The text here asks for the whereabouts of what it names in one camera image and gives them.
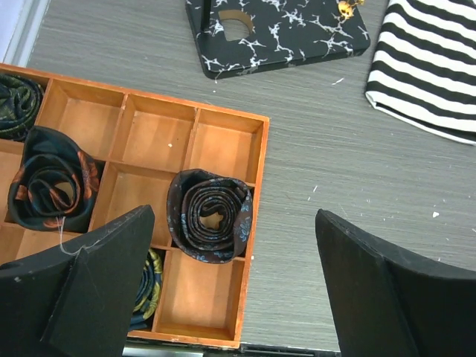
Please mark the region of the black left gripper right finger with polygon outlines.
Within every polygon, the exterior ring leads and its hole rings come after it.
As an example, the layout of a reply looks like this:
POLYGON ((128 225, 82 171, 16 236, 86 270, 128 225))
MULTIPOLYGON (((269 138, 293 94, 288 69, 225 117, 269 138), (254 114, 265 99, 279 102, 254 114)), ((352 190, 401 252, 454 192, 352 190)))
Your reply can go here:
POLYGON ((343 356, 474 356, 475 272, 388 242, 331 211, 315 235, 343 356))

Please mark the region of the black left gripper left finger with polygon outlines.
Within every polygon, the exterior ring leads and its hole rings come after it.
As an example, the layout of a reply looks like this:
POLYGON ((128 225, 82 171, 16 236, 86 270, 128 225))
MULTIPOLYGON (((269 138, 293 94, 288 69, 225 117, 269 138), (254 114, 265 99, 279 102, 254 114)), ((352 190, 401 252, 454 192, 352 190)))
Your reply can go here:
POLYGON ((104 226, 1 265, 2 356, 121 356, 155 214, 104 226))

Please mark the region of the gold wine glass rack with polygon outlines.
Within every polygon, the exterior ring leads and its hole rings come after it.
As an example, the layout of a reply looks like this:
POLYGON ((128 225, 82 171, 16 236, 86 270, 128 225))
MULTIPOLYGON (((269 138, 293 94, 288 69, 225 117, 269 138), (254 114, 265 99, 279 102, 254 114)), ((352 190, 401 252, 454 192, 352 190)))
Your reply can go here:
POLYGON ((370 35, 357 9, 346 18, 337 1, 186 1, 206 77, 361 56, 370 35))

